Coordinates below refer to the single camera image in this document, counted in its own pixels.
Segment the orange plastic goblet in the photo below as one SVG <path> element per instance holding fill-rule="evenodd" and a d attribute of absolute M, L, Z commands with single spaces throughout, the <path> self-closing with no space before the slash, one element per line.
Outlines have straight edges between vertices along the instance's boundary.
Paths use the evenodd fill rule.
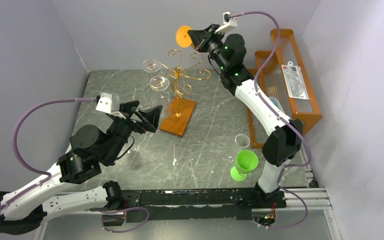
<path fill-rule="evenodd" d="M 195 48 L 193 41 L 188 34 L 188 31 L 191 29 L 192 28 L 190 26 L 183 25 L 176 31 L 175 40 L 181 48 Z"/>

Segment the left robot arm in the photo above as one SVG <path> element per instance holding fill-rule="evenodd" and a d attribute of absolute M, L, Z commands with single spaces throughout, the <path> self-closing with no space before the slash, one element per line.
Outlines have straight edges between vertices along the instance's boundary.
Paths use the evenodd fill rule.
<path fill-rule="evenodd" d="M 113 166 L 122 157 L 121 150 L 132 133 L 155 133 L 162 106 L 141 110 L 138 100 L 122 103 L 105 95 L 73 98 L 72 102 L 95 103 L 99 112 L 111 118 L 111 125 L 106 131 L 92 124 L 81 127 L 70 137 L 70 150 L 43 171 L 23 159 L 18 148 L 18 134 L 27 117 L 47 103 L 25 112 L 14 127 L 12 149 L 17 160 L 38 177 L 12 192 L 0 191 L 0 234 L 29 233 L 47 221 L 81 210 L 106 214 L 130 210 L 120 185 L 112 180 L 84 192 L 69 195 L 62 195 L 62 192 L 99 175 L 102 166 Z"/>

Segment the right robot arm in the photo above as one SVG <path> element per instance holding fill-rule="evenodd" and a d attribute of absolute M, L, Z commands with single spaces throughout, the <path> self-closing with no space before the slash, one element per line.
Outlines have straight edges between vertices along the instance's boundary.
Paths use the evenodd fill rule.
<path fill-rule="evenodd" d="M 266 131 L 268 138 L 261 149 L 265 165 L 257 182 L 261 190 L 254 195 L 256 204 L 265 208 L 274 201 L 286 164 L 301 149 L 303 123 L 283 113 L 253 79 L 243 63 L 247 53 L 243 37 L 237 33 L 225 37 L 218 28 L 211 24 L 203 30 L 187 29 L 183 36 L 187 46 L 215 61 L 224 88 L 246 105 Z"/>

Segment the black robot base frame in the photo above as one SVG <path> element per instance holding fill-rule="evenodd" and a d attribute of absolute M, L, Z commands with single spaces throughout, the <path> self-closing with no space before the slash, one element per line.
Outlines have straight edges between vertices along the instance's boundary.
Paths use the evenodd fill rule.
<path fill-rule="evenodd" d="M 103 184 L 106 211 L 130 209 L 127 223 L 145 220 L 224 219 L 251 220 L 255 209 L 285 208 L 285 194 L 264 193 L 258 185 L 243 188 L 181 190 L 122 190 L 116 181 Z"/>

